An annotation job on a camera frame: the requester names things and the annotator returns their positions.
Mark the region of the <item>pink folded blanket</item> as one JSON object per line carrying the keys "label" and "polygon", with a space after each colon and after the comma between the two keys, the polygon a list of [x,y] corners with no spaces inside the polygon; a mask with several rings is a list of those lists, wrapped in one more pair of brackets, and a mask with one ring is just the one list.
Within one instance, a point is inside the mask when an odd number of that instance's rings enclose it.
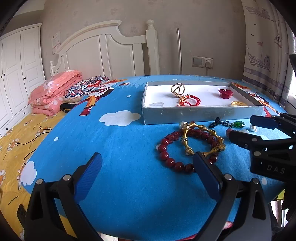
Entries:
{"label": "pink folded blanket", "polygon": [[47,116],[58,113],[65,91],[80,80],[82,73],[78,70],[67,70],[46,80],[30,93],[28,104],[32,113]]}

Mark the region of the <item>patterned round cushion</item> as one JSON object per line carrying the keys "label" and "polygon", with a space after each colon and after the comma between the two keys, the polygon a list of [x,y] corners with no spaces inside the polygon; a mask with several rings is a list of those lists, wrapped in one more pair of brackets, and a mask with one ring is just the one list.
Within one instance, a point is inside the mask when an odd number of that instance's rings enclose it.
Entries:
{"label": "patterned round cushion", "polygon": [[64,92],[63,100],[67,103],[79,102],[84,96],[97,90],[100,85],[108,83],[109,81],[110,79],[104,75],[81,80]]}

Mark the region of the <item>blue cartoon tablecloth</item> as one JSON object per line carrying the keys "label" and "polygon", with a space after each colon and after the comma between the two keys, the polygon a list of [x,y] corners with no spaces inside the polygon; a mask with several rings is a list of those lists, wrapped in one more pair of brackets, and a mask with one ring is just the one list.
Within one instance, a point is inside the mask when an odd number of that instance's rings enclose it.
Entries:
{"label": "blue cartoon tablecloth", "polygon": [[96,231],[130,240],[180,240],[195,235],[216,202],[199,176],[164,165],[158,145],[178,125],[145,125],[144,86],[150,81],[200,83],[206,77],[157,75],[115,84],[90,114],[79,104],[51,130],[22,170],[20,181],[32,192],[38,179],[56,181],[72,174],[94,153],[102,168],[80,206]]}

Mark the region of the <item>white bed headboard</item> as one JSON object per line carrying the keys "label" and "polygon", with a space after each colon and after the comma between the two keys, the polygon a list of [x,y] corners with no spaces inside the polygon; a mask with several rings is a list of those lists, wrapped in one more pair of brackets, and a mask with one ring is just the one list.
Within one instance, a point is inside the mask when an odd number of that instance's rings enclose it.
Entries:
{"label": "white bed headboard", "polygon": [[58,48],[57,63],[50,62],[52,76],[66,70],[84,78],[105,75],[110,79],[145,75],[143,46],[147,47],[149,74],[159,75],[159,45],[154,20],[147,20],[144,35],[126,37],[120,20],[95,23],[75,32]]}

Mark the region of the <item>yellow floral bed sheet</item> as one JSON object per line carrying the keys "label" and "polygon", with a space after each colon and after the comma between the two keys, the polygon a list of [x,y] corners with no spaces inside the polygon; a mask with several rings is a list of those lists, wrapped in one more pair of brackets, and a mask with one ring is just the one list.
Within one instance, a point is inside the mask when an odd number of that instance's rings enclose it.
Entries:
{"label": "yellow floral bed sheet", "polygon": [[27,168],[25,165],[64,116],[63,112],[53,116],[31,113],[1,138],[1,213],[21,240],[25,239],[25,231],[16,212],[21,204],[28,207],[30,193],[23,185],[27,180],[31,183],[36,173],[32,165]]}

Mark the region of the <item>black flower brooch gold clip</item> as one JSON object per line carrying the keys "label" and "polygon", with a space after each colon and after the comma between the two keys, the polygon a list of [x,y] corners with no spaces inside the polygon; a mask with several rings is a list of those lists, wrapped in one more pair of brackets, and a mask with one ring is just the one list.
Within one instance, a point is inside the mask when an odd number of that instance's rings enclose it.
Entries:
{"label": "black flower brooch gold clip", "polygon": [[171,93],[174,96],[180,97],[184,94],[185,92],[185,85],[183,83],[176,83],[171,86]]}

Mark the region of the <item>white pearl earring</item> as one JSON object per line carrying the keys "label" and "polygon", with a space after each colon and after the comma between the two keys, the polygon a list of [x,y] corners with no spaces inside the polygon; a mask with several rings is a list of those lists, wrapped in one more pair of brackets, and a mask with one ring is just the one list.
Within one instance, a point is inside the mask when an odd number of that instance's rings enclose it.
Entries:
{"label": "white pearl earring", "polygon": [[248,128],[248,130],[250,132],[256,132],[257,131],[257,127],[256,126],[253,126],[253,125],[250,125],[249,128]]}
{"label": "white pearl earring", "polygon": [[180,128],[180,129],[183,129],[184,126],[186,126],[186,125],[187,125],[187,122],[186,122],[186,121],[181,121],[181,122],[179,123],[179,128]]}

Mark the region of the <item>red flower hair clip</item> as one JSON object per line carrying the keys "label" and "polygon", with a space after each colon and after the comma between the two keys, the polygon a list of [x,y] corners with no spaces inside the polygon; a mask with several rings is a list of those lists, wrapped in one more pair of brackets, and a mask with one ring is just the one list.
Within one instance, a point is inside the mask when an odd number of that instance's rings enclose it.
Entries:
{"label": "red flower hair clip", "polygon": [[230,89],[218,89],[218,92],[223,99],[230,99],[233,96],[233,91]]}

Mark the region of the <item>grey shallow tray box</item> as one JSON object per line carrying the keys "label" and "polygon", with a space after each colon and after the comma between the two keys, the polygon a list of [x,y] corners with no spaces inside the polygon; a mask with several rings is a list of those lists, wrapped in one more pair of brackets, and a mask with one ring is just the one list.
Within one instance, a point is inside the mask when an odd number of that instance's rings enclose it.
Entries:
{"label": "grey shallow tray box", "polygon": [[[171,86],[179,82],[185,85],[185,92],[177,97],[171,93]],[[223,99],[218,89],[230,89],[233,96]],[[248,106],[231,106],[233,101],[241,101]],[[223,120],[241,120],[262,114],[262,103],[246,90],[227,82],[147,82],[142,97],[142,116],[146,125],[213,121],[217,117]]]}

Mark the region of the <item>white wardrobe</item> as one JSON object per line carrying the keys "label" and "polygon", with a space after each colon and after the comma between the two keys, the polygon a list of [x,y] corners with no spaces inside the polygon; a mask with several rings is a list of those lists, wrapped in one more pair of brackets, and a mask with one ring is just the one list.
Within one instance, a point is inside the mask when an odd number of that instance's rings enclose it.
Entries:
{"label": "white wardrobe", "polygon": [[44,83],[41,23],[1,36],[1,137],[30,114],[30,93]]}

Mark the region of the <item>wall socket with plug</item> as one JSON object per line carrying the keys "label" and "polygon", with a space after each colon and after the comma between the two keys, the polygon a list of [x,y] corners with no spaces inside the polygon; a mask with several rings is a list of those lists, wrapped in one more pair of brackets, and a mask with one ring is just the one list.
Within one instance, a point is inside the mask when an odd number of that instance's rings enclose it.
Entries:
{"label": "wall socket with plug", "polygon": [[213,58],[192,56],[192,66],[213,69]]}

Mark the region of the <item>pale jade pendant pink knot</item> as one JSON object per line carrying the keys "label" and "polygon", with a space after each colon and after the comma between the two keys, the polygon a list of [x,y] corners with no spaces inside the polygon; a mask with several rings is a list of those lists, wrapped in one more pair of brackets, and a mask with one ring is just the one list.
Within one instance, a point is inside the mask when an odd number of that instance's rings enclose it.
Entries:
{"label": "pale jade pendant pink knot", "polygon": [[232,128],[228,128],[228,129],[226,130],[226,136],[229,137],[229,134],[230,134],[232,131],[241,132],[241,133],[249,133],[248,130],[246,130],[246,129],[234,130],[234,129],[232,129]]}

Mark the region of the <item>ship print curtain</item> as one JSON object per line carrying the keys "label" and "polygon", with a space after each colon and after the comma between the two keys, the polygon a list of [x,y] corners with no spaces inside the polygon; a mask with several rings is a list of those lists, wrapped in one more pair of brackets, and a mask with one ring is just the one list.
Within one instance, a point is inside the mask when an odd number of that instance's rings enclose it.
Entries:
{"label": "ship print curtain", "polygon": [[270,1],[241,3],[246,28],[242,80],[284,108],[295,79],[290,63],[295,36]]}

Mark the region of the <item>gold bangle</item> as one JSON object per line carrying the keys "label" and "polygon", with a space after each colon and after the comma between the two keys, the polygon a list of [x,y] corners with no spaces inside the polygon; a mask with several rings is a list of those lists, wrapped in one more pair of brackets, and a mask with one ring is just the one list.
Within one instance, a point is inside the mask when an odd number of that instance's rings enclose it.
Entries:
{"label": "gold bangle", "polygon": [[231,102],[231,106],[248,106],[248,105],[241,101],[233,101]]}

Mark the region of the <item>silver metal pole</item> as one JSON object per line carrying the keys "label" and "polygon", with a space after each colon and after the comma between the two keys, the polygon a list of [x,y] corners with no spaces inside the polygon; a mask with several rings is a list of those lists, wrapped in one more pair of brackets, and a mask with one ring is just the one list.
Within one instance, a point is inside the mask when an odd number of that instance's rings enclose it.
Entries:
{"label": "silver metal pole", "polygon": [[182,75],[183,68],[182,68],[182,48],[181,48],[180,29],[177,28],[176,32],[177,32],[177,45],[178,45],[179,72],[180,72],[180,75]]}

